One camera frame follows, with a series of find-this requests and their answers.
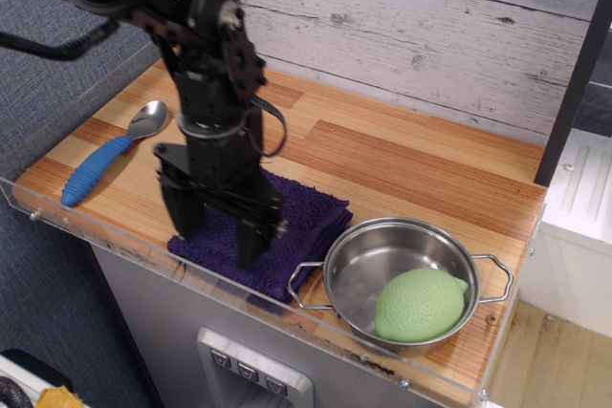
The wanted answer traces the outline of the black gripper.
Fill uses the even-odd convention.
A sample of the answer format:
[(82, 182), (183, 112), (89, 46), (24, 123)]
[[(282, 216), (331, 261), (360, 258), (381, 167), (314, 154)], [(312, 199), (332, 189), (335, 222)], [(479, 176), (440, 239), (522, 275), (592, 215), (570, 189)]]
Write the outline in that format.
[(166, 209), (178, 235), (197, 232), (211, 206), (237, 222), (238, 265), (250, 269), (286, 232), (285, 200), (265, 177), (264, 130), (247, 127), (218, 139), (187, 135), (185, 144), (159, 143), (159, 179)]

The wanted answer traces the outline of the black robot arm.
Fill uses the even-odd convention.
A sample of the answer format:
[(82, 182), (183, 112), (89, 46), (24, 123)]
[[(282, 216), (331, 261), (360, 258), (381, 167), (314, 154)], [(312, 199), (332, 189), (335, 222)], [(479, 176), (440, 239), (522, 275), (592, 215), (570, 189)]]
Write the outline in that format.
[(273, 114), (258, 89), (265, 63), (247, 37), (239, 0), (68, 0), (144, 30), (179, 93), (182, 144), (155, 156), (165, 205), (180, 235), (192, 235), (208, 207), (236, 226), (238, 262), (249, 268), (285, 230), (285, 201), (260, 162), (263, 117)]

